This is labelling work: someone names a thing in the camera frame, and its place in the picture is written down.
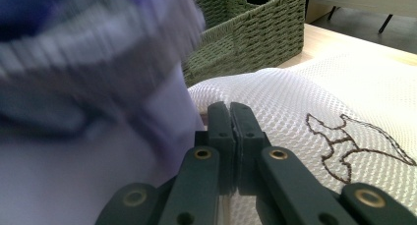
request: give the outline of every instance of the woven basket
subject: woven basket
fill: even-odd
[[[206,18],[200,48],[184,67],[187,85],[276,67],[301,52],[305,0],[197,0]]]

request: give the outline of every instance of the blurry fabric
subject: blurry fabric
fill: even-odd
[[[292,150],[325,187],[376,186],[417,215],[417,70],[339,54],[191,86],[202,114],[240,102],[272,145]],[[235,195],[231,224],[261,224],[253,197]]]
[[[59,2],[0,43],[1,224],[93,224],[120,188],[175,176],[203,128],[180,65],[193,0]]]

